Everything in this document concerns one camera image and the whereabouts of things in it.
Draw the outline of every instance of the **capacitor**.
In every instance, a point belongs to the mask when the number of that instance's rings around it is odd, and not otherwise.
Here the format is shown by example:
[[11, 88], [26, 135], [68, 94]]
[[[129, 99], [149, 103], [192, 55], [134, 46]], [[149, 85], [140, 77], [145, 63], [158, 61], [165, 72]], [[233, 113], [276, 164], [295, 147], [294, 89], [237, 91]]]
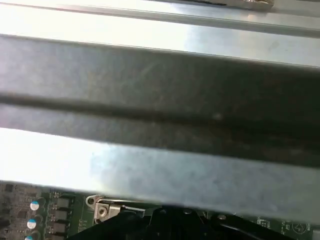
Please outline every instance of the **capacitor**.
[[40, 240], [40, 237], [40, 232], [33, 231], [29, 236], [26, 236], [24, 240]]
[[46, 199], [44, 197], [39, 197], [30, 203], [30, 208], [32, 211], [37, 211], [39, 208], [44, 207], [46, 204]]
[[35, 215], [33, 218], [29, 219], [26, 223], [28, 229], [35, 229], [43, 222], [44, 218], [41, 215]]

